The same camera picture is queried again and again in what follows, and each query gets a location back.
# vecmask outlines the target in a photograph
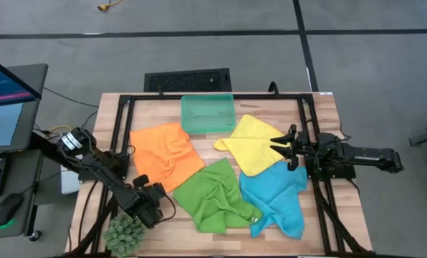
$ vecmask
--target translucent green bin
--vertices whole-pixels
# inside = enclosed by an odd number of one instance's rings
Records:
[[[182,128],[187,133],[226,133],[236,126],[232,94],[182,97]]]

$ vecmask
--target microfiber cloth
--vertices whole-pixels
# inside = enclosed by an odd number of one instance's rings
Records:
[[[224,234],[227,227],[248,226],[262,217],[241,198],[236,174],[225,158],[195,173],[173,197],[193,217],[199,232]]]
[[[218,139],[213,145],[219,151],[229,151],[241,170],[248,176],[255,176],[283,159],[270,145],[288,146],[270,141],[284,136],[276,128],[251,115],[244,115],[230,138]]]
[[[289,237],[301,239],[304,219],[299,207],[298,193],[306,189],[305,167],[287,170],[287,163],[277,162],[258,176],[240,175],[241,193],[245,201],[263,211],[263,217],[250,226],[251,237],[256,237],[271,224]]]
[[[166,193],[180,186],[205,166],[179,123],[130,132],[139,176],[161,182]]]

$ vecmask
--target computer monitor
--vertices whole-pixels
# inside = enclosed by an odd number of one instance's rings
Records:
[[[0,105],[40,100],[42,96],[0,65]]]

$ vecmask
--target wooden table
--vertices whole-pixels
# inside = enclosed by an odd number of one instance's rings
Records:
[[[105,93],[102,95],[100,101],[93,134],[97,139],[97,147],[103,151],[108,150],[110,147],[120,94],[124,93]],[[133,94],[152,95],[152,93]],[[342,137],[333,95],[314,93],[314,99],[320,130]],[[296,100],[235,100],[234,107],[238,122],[242,115],[250,114],[265,123],[273,125],[283,133],[288,131],[292,123],[297,124],[297,127],[301,128]],[[180,114],[180,100],[138,100],[135,104],[131,130],[139,130],[164,123],[179,122],[181,120]],[[123,139],[124,122],[123,119],[117,145],[118,148],[121,146],[120,140]],[[231,154],[228,151],[217,151],[213,148],[216,139],[228,136],[229,133],[192,135],[191,142],[200,157],[206,162],[206,165],[226,157],[238,176],[240,168]],[[299,164],[303,166],[304,161],[300,159]],[[132,182],[136,176],[135,166],[131,159],[127,181]],[[341,221],[362,246],[366,249],[371,249],[368,230],[357,190],[343,179],[332,180],[332,185]],[[80,218],[85,205],[85,199],[91,187],[92,182],[83,183],[78,194],[71,227],[72,248],[77,246]],[[86,235],[96,220],[101,189],[102,184],[98,183],[92,192],[83,222],[82,237]],[[226,256],[323,254],[322,237],[314,193],[310,182],[307,184],[307,190],[299,194],[299,203],[302,207],[305,224],[304,234],[300,241],[285,236],[276,226],[265,229],[255,239],[250,238],[248,228],[227,229],[226,234],[201,234],[196,231],[190,215],[178,206],[176,201],[174,203],[177,205],[176,216],[170,221],[163,222],[154,229],[148,230],[145,241],[142,243],[141,248],[135,252],[135,255]],[[165,216],[170,216],[173,213],[173,207],[167,199],[161,199],[161,206]],[[334,231],[331,221],[328,218],[327,223],[332,249],[336,250]],[[104,231],[106,228],[108,228],[108,221],[105,222],[102,230]],[[99,251],[103,252],[104,250],[105,245],[101,241]]]

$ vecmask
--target green succulent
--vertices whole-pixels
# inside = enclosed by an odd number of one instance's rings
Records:
[[[109,229],[104,233],[107,249],[119,258],[137,250],[144,236],[145,226],[139,218],[133,219],[126,213],[112,219]]]

